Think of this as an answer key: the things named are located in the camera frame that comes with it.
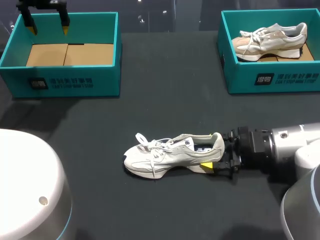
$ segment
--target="shoe insole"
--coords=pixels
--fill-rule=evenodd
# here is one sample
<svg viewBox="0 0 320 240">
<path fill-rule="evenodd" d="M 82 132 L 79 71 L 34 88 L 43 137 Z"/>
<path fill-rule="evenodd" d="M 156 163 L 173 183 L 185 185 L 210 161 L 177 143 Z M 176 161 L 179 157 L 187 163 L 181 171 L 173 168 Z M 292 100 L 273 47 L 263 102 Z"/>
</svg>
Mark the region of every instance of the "shoe insole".
<svg viewBox="0 0 320 240">
<path fill-rule="evenodd" d="M 205 153 L 210 151 L 214 146 L 210 144 L 199 144 L 199 145 L 194 145 L 194 151 L 199 152 L 199 153 Z"/>
</svg>

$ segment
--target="screw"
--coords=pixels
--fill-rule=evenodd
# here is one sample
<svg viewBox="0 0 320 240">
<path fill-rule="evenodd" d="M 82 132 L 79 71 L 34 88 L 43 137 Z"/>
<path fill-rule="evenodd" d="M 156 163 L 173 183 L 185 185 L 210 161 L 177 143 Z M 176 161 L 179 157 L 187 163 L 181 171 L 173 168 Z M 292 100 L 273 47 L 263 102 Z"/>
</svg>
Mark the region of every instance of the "screw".
<svg viewBox="0 0 320 240">
<path fill-rule="evenodd" d="M 288 134 L 286 134 L 285 132 L 280 134 L 280 138 L 282 139 L 286 139 L 288 137 Z"/>
</svg>

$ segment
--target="shoe heel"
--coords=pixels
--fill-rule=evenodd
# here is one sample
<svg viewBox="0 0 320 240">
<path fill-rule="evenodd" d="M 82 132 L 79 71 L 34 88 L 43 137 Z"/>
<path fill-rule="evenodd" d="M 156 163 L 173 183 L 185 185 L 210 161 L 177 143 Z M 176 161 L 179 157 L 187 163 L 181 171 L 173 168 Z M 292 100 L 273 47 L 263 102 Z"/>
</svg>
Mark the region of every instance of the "shoe heel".
<svg viewBox="0 0 320 240">
<path fill-rule="evenodd" d="M 212 168 L 208 168 L 202 165 L 193 165 L 193 166 L 187 166 L 187 169 L 191 170 L 192 172 L 195 173 L 200 173 L 200 174 L 213 174 L 214 170 Z"/>
<path fill-rule="evenodd" d="M 287 59 L 298 59 L 301 56 L 301 50 L 298 49 L 291 49 L 291 50 L 279 50 L 276 55 L 278 55 L 281 58 L 287 58 Z"/>
</svg>

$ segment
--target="metal cylinder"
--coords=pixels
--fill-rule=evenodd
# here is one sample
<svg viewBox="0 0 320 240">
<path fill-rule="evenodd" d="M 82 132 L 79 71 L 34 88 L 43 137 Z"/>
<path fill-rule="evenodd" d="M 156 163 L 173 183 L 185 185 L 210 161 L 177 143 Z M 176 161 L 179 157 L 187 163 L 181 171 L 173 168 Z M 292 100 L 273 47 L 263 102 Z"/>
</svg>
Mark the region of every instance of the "metal cylinder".
<svg viewBox="0 0 320 240">
<path fill-rule="evenodd" d="M 275 161 L 283 163 L 293 158 L 299 148 L 320 139 L 320 123 L 274 128 L 271 135 Z"/>
</svg>

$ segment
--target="shoe sole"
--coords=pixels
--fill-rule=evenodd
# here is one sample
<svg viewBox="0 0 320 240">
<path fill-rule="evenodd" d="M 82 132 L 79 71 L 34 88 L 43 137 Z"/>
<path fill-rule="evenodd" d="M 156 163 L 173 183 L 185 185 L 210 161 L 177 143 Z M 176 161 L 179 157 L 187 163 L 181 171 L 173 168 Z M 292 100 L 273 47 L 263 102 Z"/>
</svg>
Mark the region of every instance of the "shoe sole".
<svg viewBox="0 0 320 240">
<path fill-rule="evenodd" d="M 264 55 L 273 55 L 273 56 L 278 56 L 286 59 L 299 59 L 301 57 L 301 53 L 302 53 L 302 48 L 291 49 L 291 50 L 269 50 L 258 55 L 242 55 L 242 54 L 235 54 L 235 55 L 241 60 L 245 60 L 248 62 L 256 62 Z"/>
<path fill-rule="evenodd" d="M 133 173 L 133 174 L 135 174 L 137 176 L 143 177 L 143 178 L 160 179 L 166 174 L 166 172 L 168 172 L 173 167 L 171 167 L 169 169 L 166 169 L 166 170 L 163 170 L 163 171 L 156 172 L 155 175 L 153 175 L 152 172 L 139 172 L 139 171 L 131 170 L 131 169 L 127 168 L 127 167 L 125 167 L 125 168 L 129 172 L 131 172 L 131 173 Z M 200 173 L 200 174 L 213 174 L 214 173 L 213 169 L 202 167 L 200 165 L 187 166 L 186 168 L 191 170 L 192 172 Z"/>
</svg>

